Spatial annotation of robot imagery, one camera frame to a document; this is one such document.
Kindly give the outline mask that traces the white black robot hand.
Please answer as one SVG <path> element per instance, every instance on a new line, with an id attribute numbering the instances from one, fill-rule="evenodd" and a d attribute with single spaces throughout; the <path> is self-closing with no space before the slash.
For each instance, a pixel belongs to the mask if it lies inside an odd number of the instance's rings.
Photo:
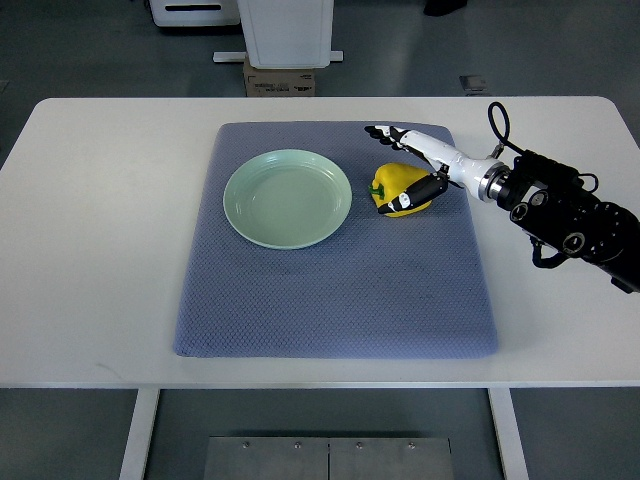
<path id="1" fill-rule="evenodd" d="M 419 212 L 444 194 L 451 185 L 465 188 L 481 201 L 497 198 L 499 182 L 509 175 L 509 168 L 494 157 L 472 159 L 444 141 L 416 130 L 394 126 L 371 125 L 365 131 L 381 144 L 409 152 L 429 167 L 432 174 L 410 185 L 398 197 L 377 211 L 388 217 L 401 217 Z"/>

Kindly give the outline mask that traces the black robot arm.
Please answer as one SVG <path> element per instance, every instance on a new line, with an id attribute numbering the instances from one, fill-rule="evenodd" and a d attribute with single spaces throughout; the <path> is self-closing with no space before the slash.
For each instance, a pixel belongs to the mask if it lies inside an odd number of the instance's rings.
<path id="1" fill-rule="evenodd" d="M 553 269 L 581 259 L 611 277 L 625 293 L 639 291 L 639 219 L 629 210 L 599 199 L 596 175 L 524 150 L 509 140 L 506 108 L 488 107 L 489 124 L 499 145 L 517 153 L 513 167 L 486 187 L 487 196 L 507 211 L 530 238 L 533 264 Z"/>

